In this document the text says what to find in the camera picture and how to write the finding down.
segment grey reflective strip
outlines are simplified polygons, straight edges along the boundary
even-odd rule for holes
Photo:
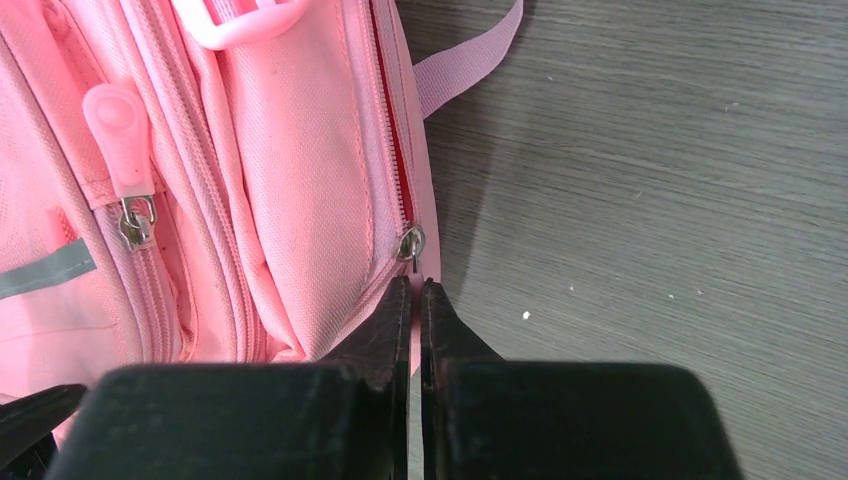
[[[85,241],[79,239],[41,260],[0,273],[0,300],[59,285],[95,268]]]

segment metal zipper slider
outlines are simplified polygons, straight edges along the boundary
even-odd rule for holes
[[[424,251],[426,240],[420,225],[410,227],[400,237],[397,259],[399,262],[412,262],[412,273],[418,273],[418,259]]]
[[[118,231],[130,251],[155,245],[156,206],[144,103],[129,87],[104,83],[85,94],[83,114],[103,153],[123,210]]]

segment gray wooden floor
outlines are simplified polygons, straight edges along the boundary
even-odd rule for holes
[[[413,57],[511,1],[400,0]],[[848,3],[528,10],[427,123],[460,313],[508,357],[686,366],[748,478],[848,478]]]

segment pink nylon fabric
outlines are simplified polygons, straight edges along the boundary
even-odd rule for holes
[[[206,5],[225,22],[246,1]],[[494,68],[521,8],[413,68],[393,0],[313,0],[285,33],[221,52],[168,0],[7,5],[0,275],[77,239],[97,268],[0,299],[0,401],[129,363],[320,358],[409,273],[396,260],[407,220],[428,239],[413,284],[440,280],[423,118]],[[82,115],[100,83],[129,86],[149,116],[158,221],[142,253],[118,233],[119,199]]]
[[[474,86],[503,61],[523,15],[524,0],[516,0],[491,30],[415,65],[424,118]]]

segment pink strap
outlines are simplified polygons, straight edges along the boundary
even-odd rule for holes
[[[523,14],[524,0],[516,0],[491,30],[415,65],[424,118],[492,73],[506,56]]]

